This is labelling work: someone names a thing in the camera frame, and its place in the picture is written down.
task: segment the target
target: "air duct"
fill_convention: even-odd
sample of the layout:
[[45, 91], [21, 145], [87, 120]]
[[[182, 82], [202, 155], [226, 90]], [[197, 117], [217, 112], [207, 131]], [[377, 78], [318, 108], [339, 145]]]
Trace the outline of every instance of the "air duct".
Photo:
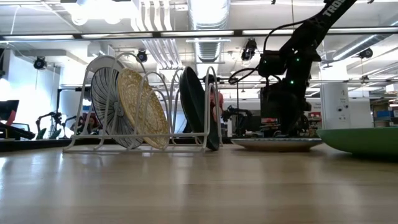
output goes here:
[[[385, 27], [385, 26], [396, 26], [398, 24], [398, 14], [394, 15], [390, 19], [388, 19], [386, 22], [382, 23], [380, 26]], [[343, 48], [337, 50], [333, 54], [333, 61], [337, 60], [344, 60], [348, 57], [351, 57], [353, 55], [356, 55], [366, 49], [368, 49], [370, 46], [373, 46], [380, 41], [390, 37], [392, 34], [374, 34], [374, 35], [364, 35], [350, 44], [344, 46]]]
[[[193, 30], [225, 29], [231, 0], [188, 0], [188, 14]], [[195, 52], [202, 62], [215, 62], [221, 43], [195, 43]]]

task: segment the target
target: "green bowl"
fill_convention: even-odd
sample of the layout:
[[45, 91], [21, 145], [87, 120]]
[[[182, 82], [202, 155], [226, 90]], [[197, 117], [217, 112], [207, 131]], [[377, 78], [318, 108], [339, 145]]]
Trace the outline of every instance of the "green bowl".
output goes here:
[[353, 154], [398, 156], [398, 128], [353, 128], [318, 130], [322, 141]]

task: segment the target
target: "ceiling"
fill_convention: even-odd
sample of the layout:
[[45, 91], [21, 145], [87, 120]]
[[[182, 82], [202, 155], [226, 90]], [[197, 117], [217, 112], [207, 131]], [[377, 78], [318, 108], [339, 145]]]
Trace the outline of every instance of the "ceiling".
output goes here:
[[[271, 5], [271, 0], [262, 1], [235, 1], [231, 0], [231, 7], [229, 10], [228, 29], [270, 29], [282, 24], [290, 23], [292, 20], [299, 21], [316, 14], [323, 4], [323, 0], [293, 0], [294, 5], [291, 5], [291, 0], [277, 0], [275, 5]], [[171, 1], [172, 10], [170, 13], [171, 23], [174, 30], [188, 30], [189, 20], [188, 11], [180, 10], [186, 6], [185, 1]], [[9, 35], [12, 30], [14, 14], [16, 13], [13, 34], [54, 34], [54, 33], [102, 33], [102, 32], [132, 32], [129, 19], [122, 19], [121, 22], [115, 25], [108, 24], [104, 20], [89, 20], [83, 26], [71, 26], [71, 15], [63, 11], [63, 7], [59, 4], [52, 4], [50, 7], [58, 11], [49, 11], [44, 6], [23, 6], [18, 9], [17, 6], [1, 6], [0, 5], [0, 35]], [[366, 4], [366, 1], [358, 1], [349, 11], [335, 24], [335, 27], [372, 27], [383, 24], [384, 21], [390, 17], [395, 16], [398, 12], [398, 1], [374, 1], [372, 4]], [[326, 36], [323, 44], [318, 48], [318, 51], [332, 52], [341, 49], [345, 45], [351, 43], [360, 35], [334, 35]], [[242, 66], [240, 53], [242, 47], [245, 45], [247, 38], [233, 37], [229, 38], [231, 42], [224, 43], [220, 61], [222, 64], [218, 65], [218, 75], [228, 77], [232, 71], [237, 71]], [[279, 49], [289, 38], [288, 37], [271, 37], [267, 43], [267, 49]], [[262, 49], [264, 38], [257, 37], [257, 47]], [[185, 66], [195, 66], [195, 54], [193, 44], [186, 43], [186, 39], [177, 39], [178, 52], [182, 63]], [[87, 46], [90, 41], [71, 41], [71, 42], [30, 42], [15, 44], [11, 48], [15, 50], [32, 50], [32, 49], [63, 49], [69, 51], [71, 54], [80, 57], [86, 62], [90, 62], [94, 57], [87, 56]], [[116, 53], [137, 51], [144, 48], [140, 40], [114, 40], [103, 41], [104, 45], [111, 45]], [[386, 40], [373, 45], [371, 48], [374, 56], [370, 59], [364, 59], [362, 62], [359, 58], [348, 58], [344, 61], [348, 68], [348, 75], [350, 78], [357, 79], [362, 74], [371, 73], [380, 68], [387, 67], [397, 62], [398, 51], [393, 50], [387, 55], [378, 57], [385, 52], [388, 52], [398, 47], [398, 35], [392, 35]], [[251, 61], [250, 67], [255, 67], [259, 61], [259, 53], [257, 53]], [[149, 56], [148, 62], [144, 64], [146, 70], [156, 70], [155, 60]], [[314, 63], [312, 69], [313, 79], [318, 78], [318, 73], [321, 70], [318, 63]], [[388, 71], [388, 73], [381, 73], [377, 79], [389, 78], [398, 74], [397, 70]], [[252, 75], [247, 80], [260, 80], [259, 75]], [[385, 83], [378, 83], [367, 88], [359, 90], [371, 90], [373, 95], [383, 95]], [[261, 85], [244, 85], [248, 89], [248, 98], [257, 97], [257, 89]], [[361, 87], [361, 84], [349, 84], [351, 88]], [[231, 88], [228, 85], [222, 85], [223, 88]], [[318, 89], [308, 91], [315, 93]], [[231, 90], [224, 90], [226, 94], [235, 93]]]

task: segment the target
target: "person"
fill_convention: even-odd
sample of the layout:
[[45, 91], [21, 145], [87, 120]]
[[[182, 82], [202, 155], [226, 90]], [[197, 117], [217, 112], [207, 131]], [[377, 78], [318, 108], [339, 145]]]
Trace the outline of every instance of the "person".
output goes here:
[[[214, 84], [214, 78], [213, 78], [213, 79], [209, 78], [209, 84], [210, 84], [210, 83]], [[220, 93], [220, 92], [218, 92], [217, 94], [218, 94], [218, 103], [219, 103], [219, 105], [220, 105], [220, 115], [221, 115], [222, 112], [223, 112], [224, 96], [223, 96], [223, 94]], [[220, 119], [220, 118], [217, 118], [215, 100], [216, 100], [215, 93], [214, 93], [213, 89], [211, 89], [211, 90], [210, 90], [210, 110], [212, 110], [212, 112], [213, 112], [213, 119], [214, 119], [214, 121], [217, 122], [217, 119]], [[187, 120], [187, 123], [185, 124], [185, 128], [184, 128], [184, 130], [182, 131], [182, 133], [191, 133], [191, 132], [192, 132], [192, 128], [191, 128], [191, 126], [189, 125], [189, 122], [188, 122], [188, 120]]]

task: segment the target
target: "wooden table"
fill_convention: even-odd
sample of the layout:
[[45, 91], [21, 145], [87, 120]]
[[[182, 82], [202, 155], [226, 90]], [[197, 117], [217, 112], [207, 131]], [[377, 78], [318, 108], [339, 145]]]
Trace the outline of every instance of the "wooden table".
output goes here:
[[398, 164], [317, 146], [0, 154], [0, 223], [398, 223]]

